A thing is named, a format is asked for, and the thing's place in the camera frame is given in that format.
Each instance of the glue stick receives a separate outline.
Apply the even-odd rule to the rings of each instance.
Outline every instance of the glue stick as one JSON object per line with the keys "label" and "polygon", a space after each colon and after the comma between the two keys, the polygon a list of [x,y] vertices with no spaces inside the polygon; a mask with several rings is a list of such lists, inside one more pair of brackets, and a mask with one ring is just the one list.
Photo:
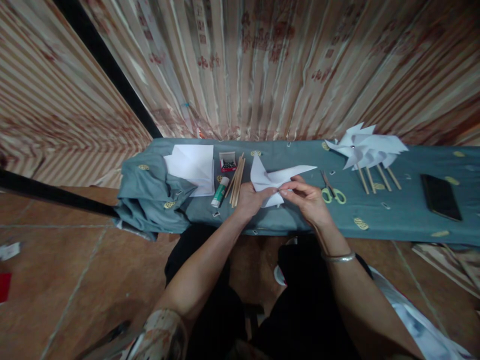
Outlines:
{"label": "glue stick", "polygon": [[220,206],[220,203],[225,195],[225,189],[229,185],[229,182],[230,179],[228,177],[224,176],[221,178],[220,185],[216,189],[215,195],[213,195],[213,200],[210,203],[210,205],[212,205],[214,208],[218,208]]}

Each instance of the small box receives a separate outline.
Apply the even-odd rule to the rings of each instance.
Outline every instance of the small box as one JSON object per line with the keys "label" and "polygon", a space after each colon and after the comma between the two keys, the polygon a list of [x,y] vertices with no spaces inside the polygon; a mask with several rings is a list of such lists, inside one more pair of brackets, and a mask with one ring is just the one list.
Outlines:
{"label": "small box", "polygon": [[11,273],[0,273],[0,305],[9,298]]}
{"label": "small box", "polygon": [[237,162],[235,161],[235,151],[232,152],[220,152],[220,170],[222,173],[237,170]]}

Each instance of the bracelet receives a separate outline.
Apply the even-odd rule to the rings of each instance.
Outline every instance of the bracelet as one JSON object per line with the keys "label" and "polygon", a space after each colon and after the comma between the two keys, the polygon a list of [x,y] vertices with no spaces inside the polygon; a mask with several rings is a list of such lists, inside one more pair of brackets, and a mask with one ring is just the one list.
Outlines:
{"label": "bracelet", "polygon": [[321,258],[329,263],[346,263],[355,259],[356,256],[355,251],[343,256],[328,256],[323,251],[321,252]]}

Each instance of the striped curtain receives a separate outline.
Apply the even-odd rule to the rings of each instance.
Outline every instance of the striped curtain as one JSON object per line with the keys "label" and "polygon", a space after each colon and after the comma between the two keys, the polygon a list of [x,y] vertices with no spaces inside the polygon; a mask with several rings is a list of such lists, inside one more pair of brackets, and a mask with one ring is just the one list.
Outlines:
{"label": "striped curtain", "polygon": [[151,141],[51,0],[0,1],[0,154],[50,185],[118,187]]}
{"label": "striped curtain", "polygon": [[468,0],[80,0],[161,132],[480,145]]}

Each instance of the white paper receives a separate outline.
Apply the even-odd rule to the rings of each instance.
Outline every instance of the white paper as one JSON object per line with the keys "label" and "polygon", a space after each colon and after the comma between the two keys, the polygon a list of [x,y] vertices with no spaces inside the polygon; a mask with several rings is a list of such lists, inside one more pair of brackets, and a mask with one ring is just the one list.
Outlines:
{"label": "white paper", "polygon": [[20,243],[16,242],[11,245],[0,246],[0,260],[5,261],[20,254]]}
{"label": "white paper", "polygon": [[163,159],[170,175],[197,186],[190,197],[215,194],[213,145],[175,145]]}
{"label": "white paper", "polygon": [[383,151],[385,153],[400,154],[409,149],[394,135],[353,135],[354,142],[359,145],[367,145],[369,149]]}
{"label": "white paper", "polygon": [[[283,184],[291,181],[291,177],[316,168],[316,166],[297,165],[283,170],[267,173],[264,165],[262,164],[262,161],[260,160],[260,157],[258,155],[255,155],[253,157],[253,163],[251,165],[250,180],[253,184],[253,188],[255,189],[255,191],[260,192],[266,188],[279,188]],[[274,195],[266,199],[261,207],[268,208],[283,203],[283,197],[279,193],[275,193]]]}
{"label": "white paper", "polygon": [[397,136],[374,135],[375,125],[363,129],[362,125],[363,122],[349,128],[339,142],[326,141],[332,150],[347,157],[344,170],[371,168],[380,163],[388,167],[397,158],[396,154],[409,150]]}
{"label": "white paper", "polygon": [[397,155],[395,154],[385,154],[386,155],[386,158],[384,161],[382,161],[381,163],[383,164],[383,166],[385,168],[388,168],[390,165],[393,164],[393,162],[397,159]]}

